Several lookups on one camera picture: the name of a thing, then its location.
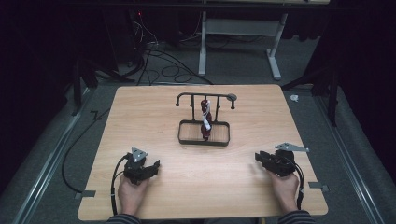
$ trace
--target striped sleeve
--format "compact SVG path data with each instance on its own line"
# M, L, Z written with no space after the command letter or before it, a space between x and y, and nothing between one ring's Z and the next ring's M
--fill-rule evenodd
M109 218L106 223L111 223L111 224L141 224L139 218L131 216L131 215L126 215L126 214L115 215L114 217Z
M285 216L281 217L278 224L313 224L316 221L309 215L305 210L297 210L287 213Z

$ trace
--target black cable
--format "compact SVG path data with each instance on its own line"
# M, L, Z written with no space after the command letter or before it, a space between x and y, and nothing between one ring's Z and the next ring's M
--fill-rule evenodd
M137 66L132 71L129 71L122 76L129 77L133 74L136 74L139 70L141 70L143 68L144 65L145 65L145 60L144 60L143 56L141 56L141 57L139 57L139 61L137 61Z
M72 145L70 145L70 147L67 149L66 153L64 154L64 160L63 160L63 162L62 162L62 180L64 181L64 183L66 184L67 187L69 187L71 190L75 191L76 193L82 193L83 190L76 189L76 188L74 188L73 186L71 186L71 185L67 182L66 176L65 176L65 174L64 174L64 166L65 166L65 163L66 163L67 156L68 156L69 152L71 151L71 149L73 148L73 146L77 143L77 141L78 141L78 140L79 140L79 139L91 128L91 126L92 126L97 120L101 119L102 116L104 116L109 110L110 110L110 108L107 109L104 113L102 113L99 117L97 117L90 125L88 125L88 127L85 128L85 130L78 136L78 138L72 143Z
M194 38L196 38L196 37L198 37L198 36L201 36L201 35L197 35L197 34L196 34L197 31L198 31L198 29L199 29L199 27L200 27L200 24L201 24L201 18L202 18L202 12L199 13L198 22L197 22L197 25L196 25L196 27L195 27L194 32L192 32L192 34L190 35L190 37L188 37L187 39L179 40L179 41L178 41L179 43L183 43L183 42L185 42L185 41L189 41L189 40L194 39Z
M187 47L196 47L196 46L201 46L201 39L197 39L198 37L200 37L201 35L196 35L194 37L191 37L189 39L186 40L182 40L179 43L181 45L187 46Z
M165 74L165 70L166 69L168 69L168 68L176 68L177 69L177 71L173 74L173 75L166 75ZM185 74L180 74L180 70L184 70L184 71L186 71L187 73L185 73ZM187 69L185 69L184 67L179 67L179 66L177 66L177 64L175 64L175 65L173 65L173 66L166 66L165 68L163 68L163 70L161 71L161 74L164 76L164 77L173 77L174 78L174 81L176 82L176 83L185 83L185 82L188 82L188 81L190 81L191 79L192 79L192 74L187 70ZM183 77L183 76L188 76L186 79L182 79L182 80L178 80L180 77Z
M87 60L87 59L81 59L81 60L85 61L91 68L93 68L95 70L102 71L105 74L113 77L114 79L116 79L116 80L118 80L120 82L134 82L134 79L129 79L127 77L123 77L120 74L118 74L118 73L116 73L116 72L114 72L112 70L109 70L109 69L103 67L102 65L100 65L100 64L98 64L98 63L96 63L94 61Z
M172 59L175 60L176 62L180 63L180 64L181 64L181 65L182 65L193 77L198 77L198 78L200 78L201 80L205 81L206 83L208 83L208 84L210 84L210 85L214 85L210 80L208 80L208 79L206 79L206 78L204 78L204 77L200 77L200 76L196 75L194 72L192 72L192 71L190 70L190 68L189 68L187 65L185 65L183 62L181 62L180 60L178 60L178 59L175 58L174 56L172 56L172 55L170 55L170 54L168 54L168 53L166 53L166 52L160 51L160 50L154 50L153 52L159 52L159 53L161 53L161 54L164 54L164 55L166 55L166 56L172 58Z
M294 167L294 169L297 171L298 176L300 177L300 187L299 187L298 197L297 197L297 208L299 210L301 210L301 203L303 202L303 197L304 197L304 174L303 174L303 170L301 169L301 167L296 162L293 162L293 161L289 160L286 157L282 157L282 158L285 159L286 161L288 161Z
M264 36L262 36L262 35L256 35L251 40L242 40L242 39L235 39L235 38L233 38L234 36L238 36L238 35L230 35L230 36L227 36L227 38L230 41L235 42L235 43L253 43L253 42L257 42L260 39L264 38Z
M209 49L223 49L223 48L225 48L228 44L230 43L230 39L229 38L225 38L225 43L223 43L221 46L219 46L219 47L212 47L212 46L210 46L207 42L206 42L206 46L209 48Z
M157 76L151 81L149 72L155 73ZM160 78L160 74L155 71L155 70L146 70L146 73L148 75L148 84L151 86L158 78Z
M142 71L142 73L140 74L140 77L139 77L139 79L138 79L137 82L136 82L136 86L140 85L140 82L142 81L143 74L145 74L145 72L146 72L146 69L147 69L148 64L149 64L149 56L150 56L151 51L152 51L152 49L150 49L150 50L148 51L148 55L147 55L147 57L146 57L145 67L143 68L143 71Z
M128 157L129 157L129 154L126 154L119 160L119 162L116 165L116 168L114 169L113 178L111 179L110 197L111 197L111 207L113 208L114 216L117 214L116 189L114 188L114 182L116 181L117 176L122 173L121 172L121 173L117 174L120 164L122 163L123 160L128 160Z

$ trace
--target wooden table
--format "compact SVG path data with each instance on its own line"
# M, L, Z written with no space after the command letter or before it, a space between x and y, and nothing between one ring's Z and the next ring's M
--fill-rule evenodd
M182 92L237 96L235 110L231 110L231 102L220 104L219 121L231 126L227 147L178 142L179 122L191 118L190 97L181 97L180 106L175 106ZM196 115L200 115L200 100L195 103ZM78 217L106 220L112 216L112 174L132 147L148 153L147 166L161 160L160 172L150 179L137 214L142 219L278 216L280 207L270 177L254 154L260 150L274 153L274 146L285 142L303 146L277 85L120 87L86 187L94 190L95 196L82 199ZM307 154L294 154L304 171L302 208L312 215L326 214L321 190L307 184L317 182Z

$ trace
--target person's right hand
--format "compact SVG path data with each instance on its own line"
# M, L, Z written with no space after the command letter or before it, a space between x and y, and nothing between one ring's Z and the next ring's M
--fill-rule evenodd
M267 171L271 176L275 196L279 201L282 212L286 215L289 212L298 210L295 200L299 185L298 177L295 174L280 177L271 171Z

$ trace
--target metal bracket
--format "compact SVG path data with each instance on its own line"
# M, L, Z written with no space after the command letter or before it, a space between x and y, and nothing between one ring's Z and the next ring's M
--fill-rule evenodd
M75 199L93 198L95 197L96 190L84 190L82 193L76 193Z
M321 189L322 192L329 192L330 188L327 185L322 185L320 182L308 182L309 188Z
M283 143L280 145L275 146L275 148L282 149L285 151L304 151L309 152L309 148L298 147L290 143Z
M144 152L138 148L132 147L132 156L134 157L134 162L139 162L146 158L147 152Z

